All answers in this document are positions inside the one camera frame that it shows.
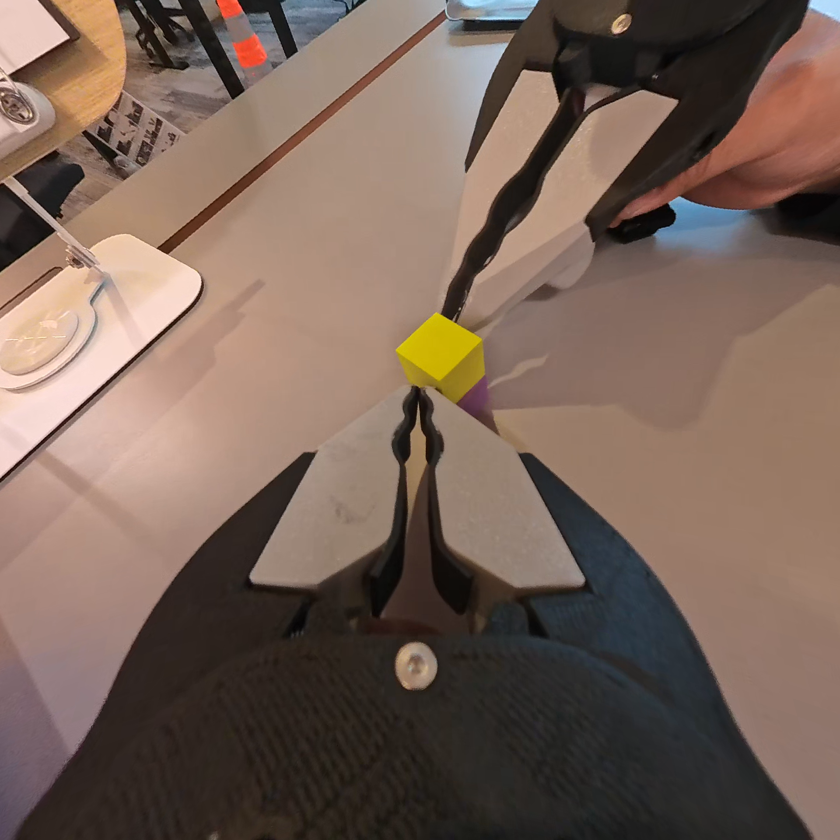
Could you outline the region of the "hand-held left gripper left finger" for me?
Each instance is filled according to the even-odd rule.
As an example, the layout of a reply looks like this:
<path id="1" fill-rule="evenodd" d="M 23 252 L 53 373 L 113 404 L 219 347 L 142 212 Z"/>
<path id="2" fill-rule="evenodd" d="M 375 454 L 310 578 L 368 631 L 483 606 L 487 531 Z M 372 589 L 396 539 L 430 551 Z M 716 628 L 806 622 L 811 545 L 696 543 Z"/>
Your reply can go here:
<path id="1" fill-rule="evenodd" d="M 398 387 L 315 453 L 259 556 L 252 585 L 380 616 L 403 573 L 406 462 L 418 389 Z"/>

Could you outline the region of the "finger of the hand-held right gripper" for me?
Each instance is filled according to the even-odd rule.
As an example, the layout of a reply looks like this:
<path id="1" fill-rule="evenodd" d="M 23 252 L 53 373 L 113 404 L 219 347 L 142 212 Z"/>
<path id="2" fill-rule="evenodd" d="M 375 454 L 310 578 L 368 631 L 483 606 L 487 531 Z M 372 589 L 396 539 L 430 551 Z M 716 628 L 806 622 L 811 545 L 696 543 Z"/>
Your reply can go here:
<path id="1" fill-rule="evenodd" d="M 522 168 L 559 104 L 549 72 L 521 73 L 465 174 L 443 291 L 484 226 L 496 195 Z M 549 281 L 562 253 L 573 244 L 573 228 L 563 224 L 560 205 L 558 178 L 549 175 L 531 213 L 510 231 L 474 280 L 460 322 L 492 322 Z"/>
<path id="2" fill-rule="evenodd" d="M 585 224 L 586 216 L 676 106 L 676 100 L 649 91 L 619 94 L 610 102 L 606 102 L 607 93 L 617 93 L 617 89 L 590 87 L 585 99 L 591 101 L 591 108 L 545 177 L 545 180 L 549 175 L 558 178 L 561 218 L 563 225 L 573 228 L 573 244 L 562 253 L 562 260 L 549 281 L 537 289 L 549 286 L 564 290 L 585 273 L 595 247 Z M 492 323 L 458 322 L 462 325 Z"/>

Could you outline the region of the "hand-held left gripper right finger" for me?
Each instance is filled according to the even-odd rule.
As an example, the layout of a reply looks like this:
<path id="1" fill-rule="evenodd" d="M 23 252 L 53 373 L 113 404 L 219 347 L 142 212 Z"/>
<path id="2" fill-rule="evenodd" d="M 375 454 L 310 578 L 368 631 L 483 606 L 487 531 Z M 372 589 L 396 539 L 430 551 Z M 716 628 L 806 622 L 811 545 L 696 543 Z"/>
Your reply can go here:
<path id="1" fill-rule="evenodd" d="M 459 615 L 580 590 L 585 576 L 519 452 L 440 393 L 420 391 L 437 592 Z"/>

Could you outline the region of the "purple foam cube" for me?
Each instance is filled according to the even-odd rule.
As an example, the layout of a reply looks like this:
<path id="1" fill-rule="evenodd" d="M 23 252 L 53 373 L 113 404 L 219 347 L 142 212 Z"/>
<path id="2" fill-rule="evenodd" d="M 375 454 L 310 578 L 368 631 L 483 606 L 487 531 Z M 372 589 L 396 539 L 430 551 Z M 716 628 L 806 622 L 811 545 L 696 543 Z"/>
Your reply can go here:
<path id="1" fill-rule="evenodd" d="M 459 408 L 475 418 L 493 434 L 500 435 L 490 406 L 490 388 L 486 375 L 483 375 L 467 393 L 457 402 Z"/>

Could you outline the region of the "yellow foam cube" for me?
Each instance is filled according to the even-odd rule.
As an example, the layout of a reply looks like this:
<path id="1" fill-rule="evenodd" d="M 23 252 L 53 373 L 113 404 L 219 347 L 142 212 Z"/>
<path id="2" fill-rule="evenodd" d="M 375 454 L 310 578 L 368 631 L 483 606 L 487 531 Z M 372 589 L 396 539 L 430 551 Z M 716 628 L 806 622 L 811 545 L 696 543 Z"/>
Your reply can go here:
<path id="1" fill-rule="evenodd" d="M 486 375 L 481 337 L 440 313 L 396 349 L 409 385 L 432 388 L 459 403 Z"/>

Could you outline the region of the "person's right hand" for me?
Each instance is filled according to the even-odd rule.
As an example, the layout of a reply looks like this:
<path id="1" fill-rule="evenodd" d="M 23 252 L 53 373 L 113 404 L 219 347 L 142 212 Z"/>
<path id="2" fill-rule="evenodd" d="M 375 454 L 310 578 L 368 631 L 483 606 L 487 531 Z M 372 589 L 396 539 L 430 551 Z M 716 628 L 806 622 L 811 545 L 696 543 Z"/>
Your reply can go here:
<path id="1" fill-rule="evenodd" d="M 612 226 L 682 197 L 761 209 L 801 193 L 838 194 L 839 23 L 816 10 L 765 68 L 740 120 L 707 156 L 628 204 Z"/>

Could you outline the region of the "shiny silver metal object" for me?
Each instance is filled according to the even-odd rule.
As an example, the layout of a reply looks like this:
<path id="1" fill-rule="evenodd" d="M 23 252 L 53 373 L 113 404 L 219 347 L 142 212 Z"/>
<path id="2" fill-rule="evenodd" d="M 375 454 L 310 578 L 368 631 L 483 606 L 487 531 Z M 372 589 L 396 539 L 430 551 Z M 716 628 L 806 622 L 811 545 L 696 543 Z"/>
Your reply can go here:
<path id="1" fill-rule="evenodd" d="M 445 1 L 447 20 L 469 32 L 514 31 L 536 7 L 537 1 Z"/>

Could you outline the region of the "orange traffic cone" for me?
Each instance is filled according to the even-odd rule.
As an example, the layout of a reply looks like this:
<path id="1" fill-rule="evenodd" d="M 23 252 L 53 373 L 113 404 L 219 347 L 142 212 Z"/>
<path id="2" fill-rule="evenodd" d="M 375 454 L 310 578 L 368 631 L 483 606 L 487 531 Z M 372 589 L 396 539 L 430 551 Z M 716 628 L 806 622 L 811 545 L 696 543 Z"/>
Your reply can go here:
<path id="1" fill-rule="evenodd" d="M 271 71 L 264 46 L 239 1 L 216 1 L 231 36 L 238 63 L 251 78 L 260 79 Z"/>

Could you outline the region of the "black and white printed sheet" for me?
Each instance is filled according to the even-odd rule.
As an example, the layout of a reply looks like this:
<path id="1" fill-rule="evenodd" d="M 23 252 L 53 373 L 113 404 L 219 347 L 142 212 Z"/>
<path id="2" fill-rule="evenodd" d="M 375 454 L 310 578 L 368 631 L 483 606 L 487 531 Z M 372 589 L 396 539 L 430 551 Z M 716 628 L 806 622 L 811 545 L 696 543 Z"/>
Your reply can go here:
<path id="1" fill-rule="evenodd" d="M 185 132 L 122 89 L 117 101 L 87 133 L 121 172 L 143 168 L 177 145 Z"/>

